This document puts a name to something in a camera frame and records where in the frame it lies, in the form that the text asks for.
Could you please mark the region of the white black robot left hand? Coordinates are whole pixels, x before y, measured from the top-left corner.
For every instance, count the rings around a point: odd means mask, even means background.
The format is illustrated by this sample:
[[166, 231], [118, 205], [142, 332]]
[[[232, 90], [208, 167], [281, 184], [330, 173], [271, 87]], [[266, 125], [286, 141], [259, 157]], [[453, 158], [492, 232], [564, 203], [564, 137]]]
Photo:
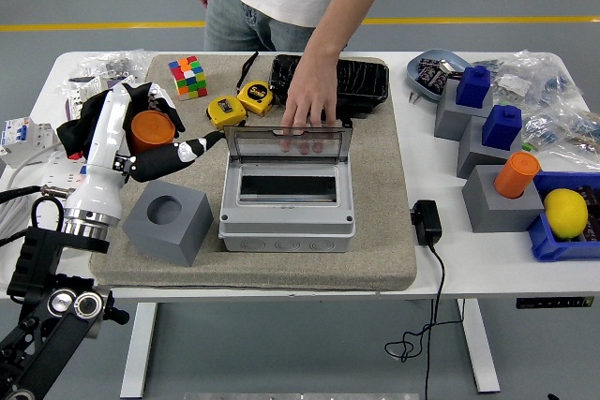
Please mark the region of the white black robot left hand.
[[144, 183], [183, 170], [224, 138], [223, 132], [212, 131], [136, 155], [131, 150], [132, 121], [144, 111], [166, 114], [175, 135], [185, 130], [171, 98], [154, 82], [119, 82], [86, 100], [79, 119], [58, 127], [66, 154], [86, 160], [82, 185], [67, 197], [62, 231], [105, 235], [122, 217], [120, 190], [128, 178]]

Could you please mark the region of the person's left hand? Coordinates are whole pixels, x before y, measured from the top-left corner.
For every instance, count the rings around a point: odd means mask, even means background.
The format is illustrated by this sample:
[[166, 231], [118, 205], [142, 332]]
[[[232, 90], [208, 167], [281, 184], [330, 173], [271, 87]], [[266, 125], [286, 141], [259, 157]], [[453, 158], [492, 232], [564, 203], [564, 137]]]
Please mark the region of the person's left hand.
[[337, 64], [339, 53], [301, 57], [288, 90], [281, 125], [334, 127], [337, 123]]

